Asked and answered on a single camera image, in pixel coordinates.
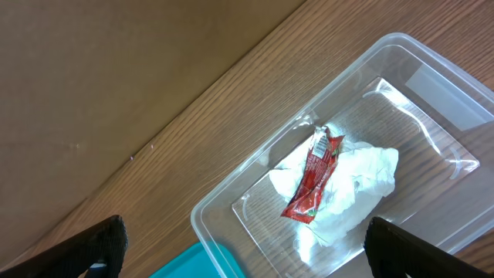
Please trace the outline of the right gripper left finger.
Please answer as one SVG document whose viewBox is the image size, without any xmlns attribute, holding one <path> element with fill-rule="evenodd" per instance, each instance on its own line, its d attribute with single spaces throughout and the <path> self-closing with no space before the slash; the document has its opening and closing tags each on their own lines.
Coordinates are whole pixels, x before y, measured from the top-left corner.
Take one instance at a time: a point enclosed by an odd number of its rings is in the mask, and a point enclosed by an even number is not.
<svg viewBox="0 0 494 278">
<path fill-rule="evenodd" d="M 119 215 L 70 237 L 31 259 L 1 272 L 1 278 L 118 277 L 128 247 Z"/>
</svg>

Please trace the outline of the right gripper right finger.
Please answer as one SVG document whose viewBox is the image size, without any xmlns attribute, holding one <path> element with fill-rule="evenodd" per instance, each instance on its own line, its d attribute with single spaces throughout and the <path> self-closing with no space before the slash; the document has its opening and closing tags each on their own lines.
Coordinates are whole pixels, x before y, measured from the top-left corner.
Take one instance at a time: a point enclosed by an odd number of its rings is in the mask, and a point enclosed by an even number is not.
<svg viewBox="0 0 494 278">
<path fill-rule="evenodd" d="M 493 278 L 381 217 L 371 219 L 364 251 L 376 278 Z"/>
</svg>

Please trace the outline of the white napkin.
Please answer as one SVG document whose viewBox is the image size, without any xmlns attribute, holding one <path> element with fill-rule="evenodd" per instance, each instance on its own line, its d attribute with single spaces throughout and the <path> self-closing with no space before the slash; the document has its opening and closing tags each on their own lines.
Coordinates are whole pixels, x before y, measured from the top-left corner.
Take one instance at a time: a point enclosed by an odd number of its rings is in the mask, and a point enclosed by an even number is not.
<svg viewBox="0 0 494 278">
<path fill-rule="evenodd" d="M 302 179 L 312 136 L 269 172 L 269 180 L 286 200 L 286 206 Z M 344 238 L 369 216 L 382 198 L 394 191 L 398 159 L 398 150 L 394 148 L 352 142 L 344 137 L 316 218 L 310 224 L 299 222 L 297 247 L 303 262 L 311 260 L 315 245 L 331 247 Z"/>
</svg>

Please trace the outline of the red snack wrapper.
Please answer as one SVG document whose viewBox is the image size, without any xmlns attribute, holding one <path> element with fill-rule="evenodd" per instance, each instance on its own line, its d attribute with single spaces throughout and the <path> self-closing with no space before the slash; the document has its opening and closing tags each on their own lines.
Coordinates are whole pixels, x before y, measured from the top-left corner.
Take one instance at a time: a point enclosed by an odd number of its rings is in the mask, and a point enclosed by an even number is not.
<svg viewBox="0 0 494 278">
<path fill-rule="evenodd" d="M 281 217 L 304 224 L 316 218 L 326 184 L 336 169 L 343 139 L 343 135 L 333 137 L 327 126 L 316 128 L 302 179 Z"/>
</svg>

